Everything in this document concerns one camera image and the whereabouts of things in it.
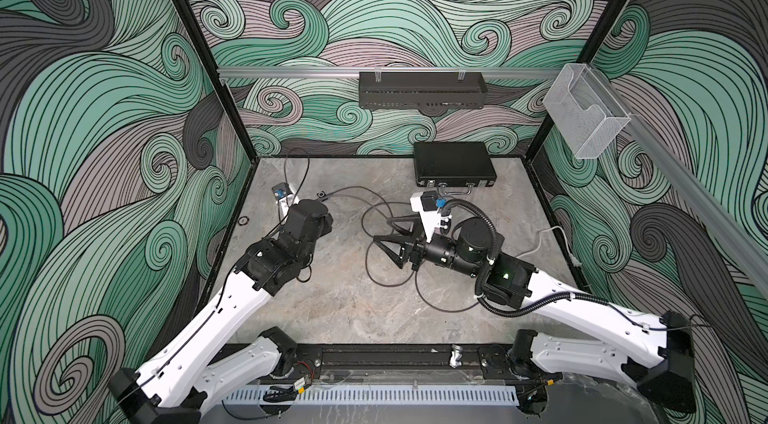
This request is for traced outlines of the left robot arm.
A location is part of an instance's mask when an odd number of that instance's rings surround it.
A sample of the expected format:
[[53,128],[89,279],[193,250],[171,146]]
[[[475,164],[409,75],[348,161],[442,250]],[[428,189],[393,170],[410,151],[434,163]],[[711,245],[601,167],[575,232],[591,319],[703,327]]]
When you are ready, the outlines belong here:
[[250,245],[221,289],[193,320],[137,369],[110,379],[111,395],[131,423],[197,423],[247,383],[292,372],[296,342],[278,327],[235,354],[215,357],[236,331],[312,261],[333,218],[318,200],[292,205],[276,237]]

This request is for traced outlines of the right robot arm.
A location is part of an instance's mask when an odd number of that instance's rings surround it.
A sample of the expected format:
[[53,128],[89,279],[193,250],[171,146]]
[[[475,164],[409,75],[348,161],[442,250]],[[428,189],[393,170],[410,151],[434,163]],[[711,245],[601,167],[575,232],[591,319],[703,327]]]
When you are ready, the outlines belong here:
[[581,292],[505,253],[484,271],[493,247],[502,243],[480,218],[462,222],[457,237],[426,235],[421,224],[373,239],[398,267],[419,270],[431,263],[473,278],[480,307],[510,319],[538,314],[585,334],[555,338],[540,331],[519,332],[510,361],[517,373],[583,374],[636,389],[642,396],[681,414],[695,412],[693,325],[669,310],[642,313]]

